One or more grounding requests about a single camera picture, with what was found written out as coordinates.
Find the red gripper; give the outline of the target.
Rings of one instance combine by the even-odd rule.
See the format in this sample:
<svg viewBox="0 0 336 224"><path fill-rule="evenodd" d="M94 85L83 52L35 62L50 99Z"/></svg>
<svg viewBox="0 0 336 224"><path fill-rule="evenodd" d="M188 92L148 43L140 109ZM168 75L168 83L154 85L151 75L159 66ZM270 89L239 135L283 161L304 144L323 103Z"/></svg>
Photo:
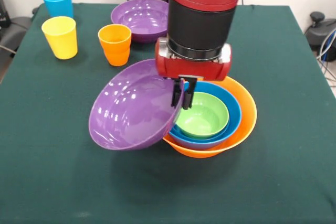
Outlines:
<svg viewBox="0 0 336 224"><path fill-rule="evenodd" d="M232 47L225 44L219 57L215 60L192 61L175 55L168 47L168 39L159 38L155 44L155 63L159 75L173 79L173 93L171 106L176 107L182 91L183 78L188 82L188 88L184 91L183 109L192 107L197 78L208 81L222 81L227 76L232 59Z"/></svg>

